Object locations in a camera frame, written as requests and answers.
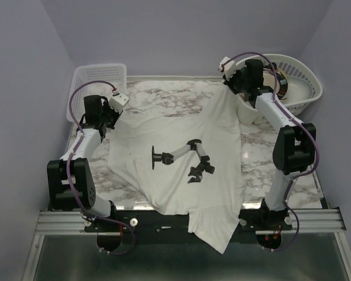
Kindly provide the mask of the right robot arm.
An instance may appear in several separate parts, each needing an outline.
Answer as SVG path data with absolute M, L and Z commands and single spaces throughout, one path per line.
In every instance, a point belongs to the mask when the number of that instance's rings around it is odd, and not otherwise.
M 267 58 L 246 59 L 243 67 L 239 67 L 233 59 L 225 57 L 219 70 L 224 84 L 234 94 L 243 94 L 245 101 L 263 114 L 277 132 L 272 154 L 276 172 L 270 191 L 258 210 L 241 216 L 242 220 L 256 220 L 262 228 L 271 229 L 286 220 L 287 200 L 294 183 L 317 161 L 316 128 L 303 123 L 281 104 L 287 78 Z

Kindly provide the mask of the striped rim plate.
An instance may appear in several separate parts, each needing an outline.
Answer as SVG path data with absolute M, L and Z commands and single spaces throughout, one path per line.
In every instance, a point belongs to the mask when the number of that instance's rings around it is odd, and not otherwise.
M 277 88 L 276 95 L 279 100 L 282 100 L 288 91 L 288 79 L 285 72 L 278 67 L 275 67 L 276 78 L 277 78 Z M 263 85 L 271 87 L 274 89 L 274 72 L 269 65 L 263 67 Z

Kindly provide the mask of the white rectangular perforated basket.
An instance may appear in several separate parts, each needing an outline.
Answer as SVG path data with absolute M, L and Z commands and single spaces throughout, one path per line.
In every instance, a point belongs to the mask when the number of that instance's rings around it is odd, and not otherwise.
M 127 94 L 127 69 L 122 63 L 107 63 L 107 64 L 90 64 L 80 66 L 74 71 L 71 82 L 70 95 L 75 89 L 90 81 L 106 81 L 114 85 L 117 89 L 116 93 Z M 80 120 L 84 109 L 84 97 L 88 95 L 101 95 L 110 99 L 113 95 L 112 88 L 104 83 L 93 83 L 79 90 L 74 96 L 71 109 L 74 117 Z

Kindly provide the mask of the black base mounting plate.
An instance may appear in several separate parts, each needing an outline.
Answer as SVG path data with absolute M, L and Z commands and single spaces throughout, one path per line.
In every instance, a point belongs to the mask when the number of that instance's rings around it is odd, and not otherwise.
M 188 232 L 189 216 L 161 215 L 149 210 L 114 210 L 109 220 L 85 219 L 84 231 L 97 234 L 97 245 L 113 252 L 121 245 L 198 244 L 203 240 Z M 281 234 L 294 230 L 287 210 L 274 212 L 262 208 L 242 210 L 228 243 L 259 244 L 277 250 Z

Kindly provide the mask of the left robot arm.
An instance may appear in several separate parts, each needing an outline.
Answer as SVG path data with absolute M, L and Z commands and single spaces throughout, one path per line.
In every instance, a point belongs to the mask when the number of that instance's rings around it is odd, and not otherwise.
M 98 225 L 105 231 L 117 227 L 114 204 L 97 195 L 89 161 L 106 137 L 114 129 L 129 97 L 123 93 L 111 98 L 100 95 L 84 97 L 85 113 L 78 120 L 77 135 L 68 151 L 47 164 L 50 206 L 53 210 L 80 209 L 89 217 L 98 217 Z

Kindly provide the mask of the white oval dish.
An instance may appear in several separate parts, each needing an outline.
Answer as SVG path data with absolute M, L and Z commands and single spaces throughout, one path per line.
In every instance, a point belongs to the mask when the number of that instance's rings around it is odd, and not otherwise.
M 288 91 L 281 100 L 283 103 L 301 102 L 312 97 L 311 85 L 298 77 L 288 76 Z

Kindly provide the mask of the aluminium rail frame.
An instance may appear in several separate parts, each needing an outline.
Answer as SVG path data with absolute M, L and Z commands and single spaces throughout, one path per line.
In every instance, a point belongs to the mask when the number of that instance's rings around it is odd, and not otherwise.
M 316 173 L 300 178 L 290 197 L 294 230 L 281 234 L 285 250 L 230 243 L 218 254 L 206 243 L 136 245 L 109 256 L 97 234 L 84 231 L 75 211 L 39 214 L 25 280 L 351 280 L 346 224 L 331 206 Z M 130 209 L 149 210 L 147 202 Z

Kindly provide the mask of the white printed t shirt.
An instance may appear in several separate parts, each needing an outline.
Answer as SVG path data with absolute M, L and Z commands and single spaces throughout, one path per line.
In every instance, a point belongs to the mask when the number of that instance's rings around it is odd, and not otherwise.
M 163 215 L 187 215 L 188 232 L 224 253 L 239 223 L 245 197 L 241 172 L 241 133 L 235 96 L 221 86 L 202 111 L 182 117 L 124 113 L 110 137 L 108 167 L 142 192 Z M 152 163 L 152 152 L 173 153 L 199 139 L 214 167 L 199 182 L 189 172 L 199 163 L 195 151 L 170 165 Z

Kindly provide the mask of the white round dish basket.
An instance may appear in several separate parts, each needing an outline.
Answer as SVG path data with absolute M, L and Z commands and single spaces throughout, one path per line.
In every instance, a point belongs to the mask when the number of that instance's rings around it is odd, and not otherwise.
M 295 116 L 321 98 L 323 88 L 316 75 L 301 61 L 283 54 L 266 54 L 271 62 L 282 70 L 288 82 L 288 89 L 281 102 Z M 267 119 L 242 97 L 236 99 L 236 113 L 244 125 L 266 123 Z

